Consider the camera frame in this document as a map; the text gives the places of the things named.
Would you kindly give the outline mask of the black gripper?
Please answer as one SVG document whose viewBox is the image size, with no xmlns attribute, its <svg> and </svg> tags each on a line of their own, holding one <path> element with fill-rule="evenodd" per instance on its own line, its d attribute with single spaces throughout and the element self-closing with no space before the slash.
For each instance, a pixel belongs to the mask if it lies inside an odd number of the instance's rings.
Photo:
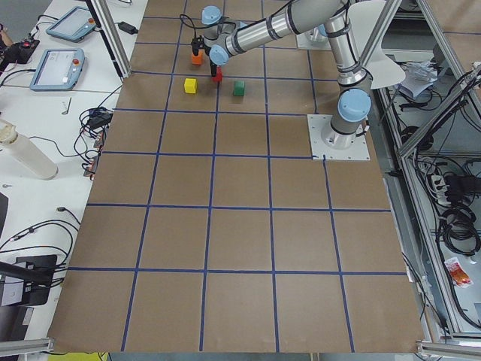
<svg viewBox="0 0 481 361">
<path fill-rule="evenodd" d="M 217 68 L 218 68 L 218 65 L 214 64 L 214 63 L 210 63 L 210 73 L 211 74 L 217 74 Z"/>
</svg>

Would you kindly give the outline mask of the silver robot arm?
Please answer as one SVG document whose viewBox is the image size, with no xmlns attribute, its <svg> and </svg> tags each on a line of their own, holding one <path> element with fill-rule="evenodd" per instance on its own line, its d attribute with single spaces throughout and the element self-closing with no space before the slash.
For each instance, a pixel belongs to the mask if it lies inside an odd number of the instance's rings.
<svg viewBox="0 0 481 361">
<path fill-rule="evenodd" d="M 356 48 L 349 7 L 348 1 L 289 1 L 268 17 L 245 25 L 224 16 L 216 6 L 207 6 L 201 15 L 203 33 L 192 39 L 192 52 L 207 54 L 215 76 L 234 56 L 323 26 L 338 71 L 340 95 L 330 123 L 322 129 L 322 140 L 332 149 L 345 150 L 371 109 L 371 82 Z"/>
</svg>

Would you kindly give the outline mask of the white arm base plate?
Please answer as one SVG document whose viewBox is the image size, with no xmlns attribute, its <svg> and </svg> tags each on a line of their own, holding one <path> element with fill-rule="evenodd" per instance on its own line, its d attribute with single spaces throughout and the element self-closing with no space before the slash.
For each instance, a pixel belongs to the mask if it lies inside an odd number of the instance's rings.
<svg viewBox="0 0 481 361">
<path fill-rule="evenodd" d="M 361 125 L 351 135 L 337 134 L 331 127 L 330 114 L 308 114 L 307 124 L 313 160 L 370 161 L 365 133 Z"/>
</svg>

